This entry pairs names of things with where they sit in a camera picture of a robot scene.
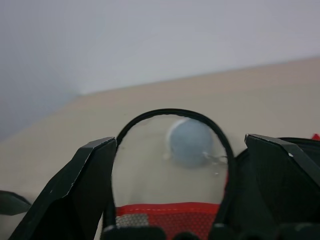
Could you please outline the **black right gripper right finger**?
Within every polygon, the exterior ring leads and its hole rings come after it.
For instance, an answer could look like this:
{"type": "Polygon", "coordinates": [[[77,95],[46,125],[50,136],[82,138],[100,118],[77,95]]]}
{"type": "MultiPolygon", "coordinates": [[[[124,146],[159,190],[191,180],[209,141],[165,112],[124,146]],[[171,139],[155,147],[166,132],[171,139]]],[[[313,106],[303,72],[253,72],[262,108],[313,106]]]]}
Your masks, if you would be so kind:
{"type": "Polygon", "coordinates": [[[245,136],[229,163],[211,240],[317,240],[320,237],[320,143],[296,137],[245,136]]]}

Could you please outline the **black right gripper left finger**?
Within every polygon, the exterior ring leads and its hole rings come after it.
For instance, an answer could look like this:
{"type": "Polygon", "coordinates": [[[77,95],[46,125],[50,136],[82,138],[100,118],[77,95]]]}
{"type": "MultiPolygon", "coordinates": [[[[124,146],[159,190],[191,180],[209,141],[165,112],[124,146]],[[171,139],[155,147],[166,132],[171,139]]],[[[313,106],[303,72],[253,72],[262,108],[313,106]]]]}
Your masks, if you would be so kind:
{"type": "Polygon", "coordinates": [[[106,137],[80,147],[43,188],[11,240],[92,240],[112,198],[117,141],[106,137]]]}

